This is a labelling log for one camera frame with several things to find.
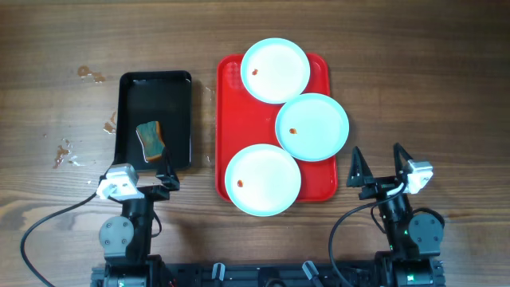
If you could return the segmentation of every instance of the sponge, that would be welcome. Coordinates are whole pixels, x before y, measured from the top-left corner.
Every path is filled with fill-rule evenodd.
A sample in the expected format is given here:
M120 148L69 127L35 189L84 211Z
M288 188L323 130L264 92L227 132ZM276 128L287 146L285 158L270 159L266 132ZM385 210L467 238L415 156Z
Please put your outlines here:
M136 127L136 134L142 143L143 158L147 163L161 159L165 143L161 136L158 121L148 122Z

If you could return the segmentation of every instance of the wooden table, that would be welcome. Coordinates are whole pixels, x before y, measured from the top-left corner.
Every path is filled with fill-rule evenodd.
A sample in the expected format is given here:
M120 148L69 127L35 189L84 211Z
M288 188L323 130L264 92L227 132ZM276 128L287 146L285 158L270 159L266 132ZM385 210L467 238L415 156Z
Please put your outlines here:
M391 147L400 142L434 165L430 184L410 201L445 216L448 286L510 283L508 4L47 2L0 6L0 285L41 284L20 257L21 236L94 192L112 162L115 136L103 127L120 76L174 69L194 78L195 141L181 191L155 208L163 233L152 252L166 262L326 262L333 223L362 204L359 190L345 187L351 149L361 148L376 176L391 175ZM331 200L254 218L214 190L216 66L267 37L324 57L351 134L337 156L340 188ZM79 77L82 65L104 82ZM71 154L54 169L57 146L67 148L62 139ZM55 285L86 286L91 268L104 263L99 228L119 213L120 205L93 199L34 231L28 255ZM335 240L342 259L387 248L366 210Z

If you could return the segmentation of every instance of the liquid spill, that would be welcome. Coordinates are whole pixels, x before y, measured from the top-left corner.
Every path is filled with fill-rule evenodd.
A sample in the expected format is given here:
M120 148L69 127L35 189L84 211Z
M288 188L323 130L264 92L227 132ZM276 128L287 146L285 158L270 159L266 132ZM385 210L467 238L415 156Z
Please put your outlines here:
M63 141L65 141L65 144L67 144L67 147L73 147L73 145L71 144L71 142L69 142L69 140L67 139L62 139Z
M84 166L84 164L80 164L80 163L78 163L78 162L75 160L77 157L78 157L78 156L76 156L76 155L75 155L75 156L73 156L71 159L69 159L69 160L67 161L67 163L71 163L71 164L72 164L73 166L75 166L75 167L83 167L83 166Z
M80 68L78 68L78 76L81 77L81 80L91 76L96 83L102 83L106 81L106 78L101 75L101 72L93 72L86 65L82 65Z
M117 129L114 128L109 122L104 123L103 129L105 132L109 133L110 135L115 135L117 132Z
M59 145L57 150L57 157L55 158L55 165L53 168L57 169L64 162L64 158L70 153L70 150L63 148L62 145Z
M116 124L115 123L115 115L116 115L117 111L113 112L112 114L112 117L110 118L110 121L112 122L112 124Z

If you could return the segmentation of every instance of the sauce stain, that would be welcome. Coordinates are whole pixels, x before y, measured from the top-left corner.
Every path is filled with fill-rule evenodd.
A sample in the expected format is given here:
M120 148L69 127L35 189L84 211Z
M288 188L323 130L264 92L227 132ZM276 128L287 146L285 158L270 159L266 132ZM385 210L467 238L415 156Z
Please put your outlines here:
M116 132L117 132L117 129L114 128L110 123L106 122L104 123L104 127L103 127L104 131L109 133L110 135L115 135Z
M80 76L82 80L88 76L91 76L96 83L102 83L106 81L106 78L101 75L101 72L93 72L86 65L82 65L80 68L78 68L78 76Z
M57 157L55 158L55 165L53 166L53 168L57 169L64 162L64 158L70 153L71 153L70 150L65 149L61 145L59 145L57 150Z
M115 115L116 115L117 111L113 112L113 115L112 117L110 118L110 121L112 122L112 124L116 124L115 123Z

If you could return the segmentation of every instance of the black tray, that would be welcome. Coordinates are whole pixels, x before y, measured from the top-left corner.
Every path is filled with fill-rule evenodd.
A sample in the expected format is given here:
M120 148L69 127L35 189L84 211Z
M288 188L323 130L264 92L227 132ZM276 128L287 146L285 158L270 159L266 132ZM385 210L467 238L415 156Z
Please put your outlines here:
M154 170L143 157L136 127L157 120L176 169L191 164L191 75L186 71L125 73L120 78L113 164Z

